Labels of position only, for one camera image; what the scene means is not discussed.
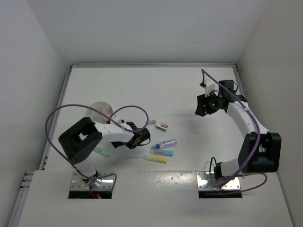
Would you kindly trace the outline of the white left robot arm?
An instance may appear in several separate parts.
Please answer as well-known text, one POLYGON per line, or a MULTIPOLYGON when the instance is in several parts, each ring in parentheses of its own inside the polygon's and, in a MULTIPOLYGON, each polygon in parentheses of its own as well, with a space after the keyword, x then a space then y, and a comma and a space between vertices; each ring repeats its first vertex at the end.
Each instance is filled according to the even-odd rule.
POLYGON ((150 141, 147 128, 139 129, 135 123, 118 119, 114 124, 94 122, 84 117, 59 136, 59 143, 71 165, 80 172, 85 182, 99 177, 90 155, 101 142, 110 143, 114 148, 125 146, 134 149, 150 141))

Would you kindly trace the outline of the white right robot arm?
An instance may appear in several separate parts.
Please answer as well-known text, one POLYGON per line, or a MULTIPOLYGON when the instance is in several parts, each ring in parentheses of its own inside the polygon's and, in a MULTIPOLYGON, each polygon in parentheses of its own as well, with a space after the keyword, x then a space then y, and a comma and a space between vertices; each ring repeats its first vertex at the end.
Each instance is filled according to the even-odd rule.
POLYGON ((201 117, 224 110, 239 128, 244 141, 236 159, 219 162, 214 168, 217 181, 233 175, 278 171, 282 138, 270 132, 249 109, 246 98, 238 95, 233 80, 221 80, 219 88, 206 80, 200 85, 205 94, 197 97, 195 114, 201 117))

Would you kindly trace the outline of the yellow highlighter marker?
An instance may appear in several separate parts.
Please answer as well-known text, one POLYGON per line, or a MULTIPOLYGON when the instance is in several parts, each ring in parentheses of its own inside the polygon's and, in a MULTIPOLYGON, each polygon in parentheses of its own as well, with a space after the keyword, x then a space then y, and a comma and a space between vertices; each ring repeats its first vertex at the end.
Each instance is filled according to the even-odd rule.
POLYGON ((163 157, 144 155, 143 159, 146 160, 146 161, 157 162, 157 163, 162 163, 162 164, 167 163, 167 159, 163 158, 163 157))

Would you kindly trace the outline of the clear blue-capped glue bottle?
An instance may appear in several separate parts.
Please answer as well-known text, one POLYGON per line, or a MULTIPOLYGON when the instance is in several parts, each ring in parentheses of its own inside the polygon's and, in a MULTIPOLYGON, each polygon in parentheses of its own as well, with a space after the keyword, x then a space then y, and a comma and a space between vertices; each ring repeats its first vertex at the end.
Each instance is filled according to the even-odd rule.
POLYGON ((177 144, 176 139, 166 140, 166 141, 160 142, 156 145, 153 145, 151 147, 151 149, 166 149, 166 148, 174 147, 174 146, 176 146, 176 144, 177 144))

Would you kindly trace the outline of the blue highlighter marker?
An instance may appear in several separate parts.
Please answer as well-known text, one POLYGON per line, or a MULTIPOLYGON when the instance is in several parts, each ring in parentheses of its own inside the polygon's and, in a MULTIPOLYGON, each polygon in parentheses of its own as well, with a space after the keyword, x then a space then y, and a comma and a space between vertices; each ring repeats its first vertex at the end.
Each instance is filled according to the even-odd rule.
POLYGON ((172 150, 162 150, 162 149, 151 149, 150 154, 172 157, 174 155, 174 151, 172 151, 172 150))

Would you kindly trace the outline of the green highlighter marker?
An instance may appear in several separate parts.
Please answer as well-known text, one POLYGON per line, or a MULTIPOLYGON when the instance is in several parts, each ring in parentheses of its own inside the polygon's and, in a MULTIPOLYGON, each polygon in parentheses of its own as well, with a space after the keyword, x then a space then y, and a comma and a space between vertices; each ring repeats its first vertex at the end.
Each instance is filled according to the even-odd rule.
POLYGON ((96 152, 96 153, 98 153, 98 154, 100 154, 100 155, 102 155, 102 156, 104 156, 104 157, 107 157, 107 158, 110 157, 110 152, 107 152, 104 149, 95 148, 93 151, 96 152))

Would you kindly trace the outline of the white round divided organizer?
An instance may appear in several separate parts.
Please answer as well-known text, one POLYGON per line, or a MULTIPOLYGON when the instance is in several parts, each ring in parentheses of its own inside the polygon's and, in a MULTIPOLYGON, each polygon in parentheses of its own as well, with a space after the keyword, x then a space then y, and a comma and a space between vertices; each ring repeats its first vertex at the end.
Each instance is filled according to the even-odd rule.
MULTIPOLYGON (((110 117, 113 113, 111 105, 106 102, 95 102, 91 104, 90 107, 98 110, 108 117, 110 117)), ((107 118, 105 118, 103 115, 98 114, 97 112, 90 109, 86 110, 86 116, 89 117, 93 122, 106 123, 107 121, 107 118)))

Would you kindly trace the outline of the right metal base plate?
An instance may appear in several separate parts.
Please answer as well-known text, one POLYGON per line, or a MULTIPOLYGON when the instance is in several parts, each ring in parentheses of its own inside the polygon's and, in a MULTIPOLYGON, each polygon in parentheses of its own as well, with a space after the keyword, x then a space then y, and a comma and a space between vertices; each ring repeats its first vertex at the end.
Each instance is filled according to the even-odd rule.
POLYGON ((223 186, 218 187, 220 183, 224 183, 226 180, 219 179, 219 182, 217 182, 214 173, 209 171, 196 172, 196 180, 198 190, 201 192, 239 191, 241 189, 238 177, 235 177, 223 186))

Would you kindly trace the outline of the metal base plate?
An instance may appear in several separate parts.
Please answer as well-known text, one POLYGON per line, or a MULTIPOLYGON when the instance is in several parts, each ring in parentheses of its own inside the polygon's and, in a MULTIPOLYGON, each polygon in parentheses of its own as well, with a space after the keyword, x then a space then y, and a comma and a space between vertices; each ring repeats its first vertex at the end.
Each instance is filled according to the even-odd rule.
POLYGON ((100 172, 95 180, 84 180, 77 172, 73 173, 70 184, 70 191, 110 191, 113 189, 115 175, 113 173, 100 172))
POLYGON ((241 189, 238 177, 235 177, 223 186, 218 187, 220 183, 224 183, 226 180, 219 179, 219 182, 217 182, 214 173, 209 171, 196 172, 196 180, 198 190, 201 192, 239 191, 241 189))

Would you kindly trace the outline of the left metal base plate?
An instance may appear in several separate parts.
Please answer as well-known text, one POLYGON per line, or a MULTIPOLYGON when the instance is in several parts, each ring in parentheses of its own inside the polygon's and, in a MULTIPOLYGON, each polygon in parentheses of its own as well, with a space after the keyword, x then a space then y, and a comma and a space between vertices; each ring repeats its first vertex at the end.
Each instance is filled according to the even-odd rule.
POLYGON ((77 172, 73 173, 70 184, 70 191, 110 191, 113 189, 115 175, 113 173, 100 172, 95 180, 84 180, 77 172))

